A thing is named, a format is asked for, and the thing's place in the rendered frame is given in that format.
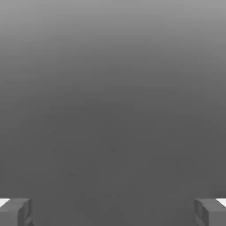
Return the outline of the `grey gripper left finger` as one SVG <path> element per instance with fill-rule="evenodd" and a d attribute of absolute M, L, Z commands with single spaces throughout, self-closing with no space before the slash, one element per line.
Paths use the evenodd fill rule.
<path fill-rule="evenodd" d="M 32 199 L 0 198 L 0 226 L 34 226 Z"/>

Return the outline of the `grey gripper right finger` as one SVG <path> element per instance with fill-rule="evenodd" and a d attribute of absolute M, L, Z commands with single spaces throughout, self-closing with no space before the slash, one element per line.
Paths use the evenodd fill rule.
<path fill-rule="evenodd" d="M 226 198 L 195 199 L 194 212 L 197 226 L 226 226 Z"/>

